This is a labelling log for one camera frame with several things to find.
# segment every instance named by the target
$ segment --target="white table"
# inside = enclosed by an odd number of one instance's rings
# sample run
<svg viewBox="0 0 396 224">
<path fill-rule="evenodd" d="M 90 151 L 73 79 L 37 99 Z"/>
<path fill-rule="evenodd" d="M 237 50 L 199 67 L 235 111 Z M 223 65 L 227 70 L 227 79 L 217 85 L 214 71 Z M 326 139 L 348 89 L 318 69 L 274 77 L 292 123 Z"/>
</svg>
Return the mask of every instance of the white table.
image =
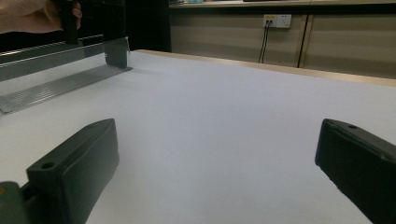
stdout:
<svg viewBox="0 0 396 224">
<path fill-rule="evenodd" d="M 370 223 L 315 165 L 318 134 L 339 119 L 396 144 L 395 81 L 149 51 L 132 62 L 0 116 L 0 181 L 23 185 L 34 161 L 114 118 L 120 167 L 88 223 Z"/>
</svg>

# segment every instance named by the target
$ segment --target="hand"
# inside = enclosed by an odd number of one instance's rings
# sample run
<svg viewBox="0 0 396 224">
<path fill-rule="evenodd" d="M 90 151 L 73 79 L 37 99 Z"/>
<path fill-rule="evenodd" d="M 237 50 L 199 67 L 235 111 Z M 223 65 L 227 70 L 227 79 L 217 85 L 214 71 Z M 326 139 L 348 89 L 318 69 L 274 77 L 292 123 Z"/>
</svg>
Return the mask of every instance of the hand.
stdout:
<svg viewBox="0 0 396 224">
<path fill-rule="evenodd" d="M 0 0 L 7 1 L 6 9 L 13 21 L 13 31 L 47 33 L 62 30 L 58 8 L 50 0 Z M 81 5 L 72 9 L 77 28 L 81 25 Z"/>
</svg>

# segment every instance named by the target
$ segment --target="screw hole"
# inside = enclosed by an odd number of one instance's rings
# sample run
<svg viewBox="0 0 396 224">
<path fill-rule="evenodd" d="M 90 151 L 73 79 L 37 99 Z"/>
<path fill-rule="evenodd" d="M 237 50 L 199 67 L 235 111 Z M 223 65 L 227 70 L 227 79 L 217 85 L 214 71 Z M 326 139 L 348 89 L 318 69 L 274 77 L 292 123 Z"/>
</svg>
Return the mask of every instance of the screw hole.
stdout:
<svg viewBox="0 0 396 224">
<path fill-rule="evenodd" d="M 54 165 L 55 165 L 55 163 L 53 163 L 53 162 L 47 162 L 47 163 L 45 163 L 44 165 L 41 166 L 41 169 L 47 170 L 47 169 L 52 168 Z"/>
</svg>

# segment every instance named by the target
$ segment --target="power socket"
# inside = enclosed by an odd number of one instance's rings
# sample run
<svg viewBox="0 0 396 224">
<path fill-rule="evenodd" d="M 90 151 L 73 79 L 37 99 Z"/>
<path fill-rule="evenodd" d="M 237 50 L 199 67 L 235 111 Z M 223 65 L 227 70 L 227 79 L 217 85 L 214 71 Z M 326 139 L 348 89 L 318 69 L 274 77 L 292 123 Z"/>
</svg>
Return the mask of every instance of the power socket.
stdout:
<svg viewBox="0 0 396 224">
<path fill-rule="evenodd" d="M 262 27 L 265 27 L 267 22 L 270 21 L 269 27 L 274 28 L 290 28 L 291 15 L 269 15 L 265 14 L 263 18 Z"/>
</svg>

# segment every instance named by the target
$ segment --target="black cable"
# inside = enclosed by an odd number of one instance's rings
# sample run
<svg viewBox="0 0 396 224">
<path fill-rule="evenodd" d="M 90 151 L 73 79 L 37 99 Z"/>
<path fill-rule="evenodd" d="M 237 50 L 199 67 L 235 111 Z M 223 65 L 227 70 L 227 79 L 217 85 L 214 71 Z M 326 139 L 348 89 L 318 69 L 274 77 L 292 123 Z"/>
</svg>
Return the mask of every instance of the black cable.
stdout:
<svg viewBox="0 0 396 224">
<path fill-rule="evenodd" d="M 262 51 L 262 63 L 264 63 L 264 55 L 265 55 L 265 50 L 267 49 L 267 42 L 268 42 L 268 33 L 270 30 L 270 25 L 271 25 L 271 21 L 268 23 L 268 27 L 266 30 L 266 35 L 265 35 L 265 45 L 264 45 L 264 50 Z"/>
<path fill-rule="evenodd" d="M 257 63 L 259 63 L 260 60 L 262 59 L 262 50 L 263 50 L 263 48 L 264 48 L 265 35 L 266 35 L 266 32 L 267 32 L 267 26 L 268 26 L 268 24 L 269 24 L 269 21 L 266 21 L 266 22 L 265 22 L 265 26 L 264 26 L 264 37 L 262 38 L 262 48 L 260 49 L 260 57 L 259 57 L 259 61 L 258 61 Z"/>
</svg>

